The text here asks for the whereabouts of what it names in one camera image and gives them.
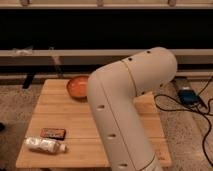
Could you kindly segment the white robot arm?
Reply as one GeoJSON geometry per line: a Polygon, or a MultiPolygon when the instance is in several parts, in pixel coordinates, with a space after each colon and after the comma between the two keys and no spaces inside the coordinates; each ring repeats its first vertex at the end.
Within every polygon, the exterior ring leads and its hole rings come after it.
{"type": "Polygon", "coordinates": [[[134,99],[169,83],[176,72],[174,54],[156,47],[89,76],[87,99],[112,171],[163,171],[134,99]]]}

